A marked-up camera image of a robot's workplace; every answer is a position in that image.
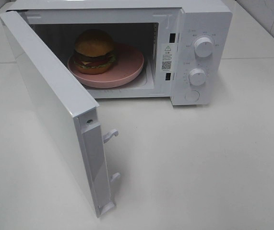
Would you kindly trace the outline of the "lower white microwave knob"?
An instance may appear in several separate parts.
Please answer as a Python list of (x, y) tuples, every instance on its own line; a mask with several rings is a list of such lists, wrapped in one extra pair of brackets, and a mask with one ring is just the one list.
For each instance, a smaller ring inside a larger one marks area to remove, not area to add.
[(195, 68), (189, 72), (189, 82), (193, 86), (201, 86), (206, 82), (206, 73), (201, 68)]

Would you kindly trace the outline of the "white microwave knob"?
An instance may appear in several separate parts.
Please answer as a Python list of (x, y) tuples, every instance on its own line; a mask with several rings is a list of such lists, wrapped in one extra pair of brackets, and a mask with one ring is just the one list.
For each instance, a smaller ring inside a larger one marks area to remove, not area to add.
[(201, 68), (195, 68), (189, 72), (189, 82), (193, 86), (201, 86), (206, 82), (206, 73)]
[(194, 41), (193, 47), (196, 56), (200, 58), (208, 57), (213, 52), (214, 41), (209, 36), (200, 36)]

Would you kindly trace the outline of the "toy burger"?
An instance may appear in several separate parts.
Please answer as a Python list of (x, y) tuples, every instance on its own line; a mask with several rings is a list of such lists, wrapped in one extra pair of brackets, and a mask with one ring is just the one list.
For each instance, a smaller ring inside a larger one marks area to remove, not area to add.
[(115, 42), (112, 37), (98, 29), (82, 32), (75, 40), (72, 61), (83, 74), (107, 72), (116, 61)]

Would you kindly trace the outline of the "upper white microwave knob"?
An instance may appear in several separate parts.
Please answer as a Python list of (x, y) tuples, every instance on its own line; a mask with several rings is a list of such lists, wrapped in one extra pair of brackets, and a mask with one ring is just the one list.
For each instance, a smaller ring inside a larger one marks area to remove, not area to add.
[(209, 36), (200, 36), (194, 41), (193, 47), (196, 56), (200, 58), (208, 57), (213, 52), (214, 41)]

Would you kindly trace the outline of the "pink round plate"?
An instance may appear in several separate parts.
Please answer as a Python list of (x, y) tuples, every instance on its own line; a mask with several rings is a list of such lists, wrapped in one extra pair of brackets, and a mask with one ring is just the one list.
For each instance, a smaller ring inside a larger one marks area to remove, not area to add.
[(104, 73), (84, 74), (78, 71), (72, 57), (67, 61), (69, 71), (83, 85), (92, 88), (115, 88), (133, 81), (142, 71), (144, 56), (133, 46), (116, 43), (116, 61)]

